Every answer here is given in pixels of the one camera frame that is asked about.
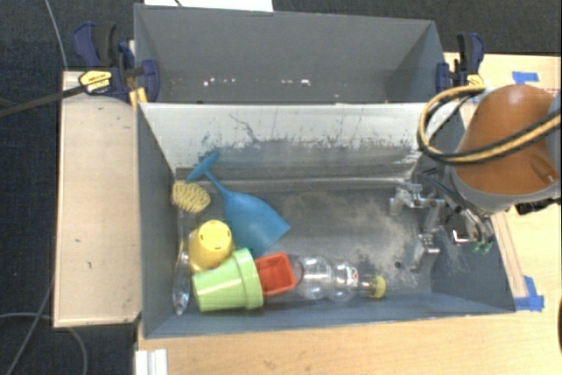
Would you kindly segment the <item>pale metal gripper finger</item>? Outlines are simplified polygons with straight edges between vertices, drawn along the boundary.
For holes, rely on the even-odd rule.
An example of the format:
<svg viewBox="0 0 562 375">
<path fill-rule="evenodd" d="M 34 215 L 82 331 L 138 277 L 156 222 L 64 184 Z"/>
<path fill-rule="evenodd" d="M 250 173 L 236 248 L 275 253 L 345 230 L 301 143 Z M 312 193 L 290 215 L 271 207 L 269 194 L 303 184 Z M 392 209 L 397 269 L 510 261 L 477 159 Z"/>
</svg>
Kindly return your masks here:
<svg viewBox="0 0 562 375">
<path fill-rule="evenodd" d="M 431 271 L 440 254 L 433 234 L 419 234 L 413 247 L 411 271 Z"/>
<path fill-rule="evenodd" d="M 435 193 L 423 195 L 423 186 L 416 183 L 399 184 L 394 188 L 393 196 L 388 200 L 390 216 L 398 216 L 403 208 L 429 209 L 443 208 L 444 200 Z"/>
</svg>

